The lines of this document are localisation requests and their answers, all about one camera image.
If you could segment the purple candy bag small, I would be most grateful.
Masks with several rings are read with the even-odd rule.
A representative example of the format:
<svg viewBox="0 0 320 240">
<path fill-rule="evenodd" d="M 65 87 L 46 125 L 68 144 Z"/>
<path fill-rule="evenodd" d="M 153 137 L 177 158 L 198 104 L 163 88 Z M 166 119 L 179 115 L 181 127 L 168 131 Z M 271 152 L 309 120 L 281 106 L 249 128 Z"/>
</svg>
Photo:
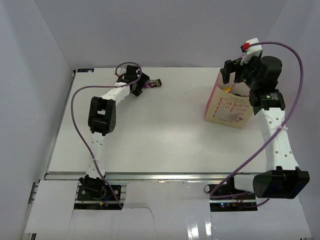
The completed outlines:
<svg viewBox="0 0 320 240">
<path fill-rule="evenodd" d="M 162 86 L 162 81 L 160 79 L 149 79 L 145 82 L 144 88 L 157 88 Z"/>
</svg>

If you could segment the yellow candy bar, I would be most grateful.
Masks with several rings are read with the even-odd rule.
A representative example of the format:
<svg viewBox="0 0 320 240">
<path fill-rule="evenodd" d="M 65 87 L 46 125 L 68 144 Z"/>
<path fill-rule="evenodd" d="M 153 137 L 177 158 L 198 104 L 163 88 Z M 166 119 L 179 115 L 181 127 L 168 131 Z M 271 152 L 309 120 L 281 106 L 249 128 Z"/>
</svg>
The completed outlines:
<svg viewBox="0 0 320 240">
<path fill-rule="evenodd" d="M 231 89 L 232 89 L 232 87 L 227 87 L 227 88 L 224 88 L 223 90 L 228 93 L 228 92 L 230 92 Z"/>
</svg>

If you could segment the beige paper cakes bag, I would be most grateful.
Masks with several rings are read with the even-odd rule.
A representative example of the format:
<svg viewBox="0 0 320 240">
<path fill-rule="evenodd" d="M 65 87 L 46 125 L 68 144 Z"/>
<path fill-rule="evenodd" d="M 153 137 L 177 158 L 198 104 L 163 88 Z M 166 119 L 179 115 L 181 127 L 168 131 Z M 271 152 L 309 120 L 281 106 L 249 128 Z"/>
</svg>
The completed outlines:
<svg viewBox="0 0 320 240">
<path fill-rule="evenodd" d="M 231 128 L 243 129 L 253 114 L 249 103 L 249 88 L 245 83 L 234 83 L 235 74 L 230 75 L 230 81 L 223 84 L 219 73 L 210 97 L 207 101 L 204 120 Z M 231 87 L 230 92 L 224 89 Z"/>
</svg>

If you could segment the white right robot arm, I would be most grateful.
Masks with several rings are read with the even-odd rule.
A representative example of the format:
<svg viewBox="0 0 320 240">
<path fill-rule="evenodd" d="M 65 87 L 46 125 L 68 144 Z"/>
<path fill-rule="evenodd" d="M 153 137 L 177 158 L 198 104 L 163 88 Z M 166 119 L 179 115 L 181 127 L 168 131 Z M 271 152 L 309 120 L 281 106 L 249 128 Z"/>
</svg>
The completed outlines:
<svg viewBox="0 0 320 240">
<path fill-rule="evenodd" d="M 258 120 L 265 145 L 266 168 L 259 174 L 236 174 L 225 188 L 226 195 L 236 200 L 244 191 L 257 198 L 294 199 L 309 183 L 308 171 L 296 161 L 285 127 L 285 101 L 276 88 L 282 62 L 273 56 L 253 56 L 248 63 L 227 60 L 220 70 L 224 84 L 235 74 L 235 83 L 249 87 L 249 103 Z"/>
</svg>

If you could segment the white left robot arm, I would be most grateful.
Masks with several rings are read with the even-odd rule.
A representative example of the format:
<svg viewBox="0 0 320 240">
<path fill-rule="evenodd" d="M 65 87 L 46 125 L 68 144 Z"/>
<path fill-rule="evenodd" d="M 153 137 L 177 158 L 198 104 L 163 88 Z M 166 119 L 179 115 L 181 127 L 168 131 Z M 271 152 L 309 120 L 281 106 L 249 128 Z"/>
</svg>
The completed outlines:
<svg viewBox="0 0 320 240">
<path fill-rule="evenodd" d="M 91 133 L 89 147 L 91 162 L 80 183 L 96 200 L 103 198 L 106 193 L 104 145 L 107 134 L 113 132 L 116 127 L 116 107 L 129 95 L 138 97 L 149 79 L 138 64 L 133 62 L 124 64 L 125 72 L 118 75 L 115 85 L 107 93 L 94 96 L 90 101 L 88 127 Z"/>
</svg>

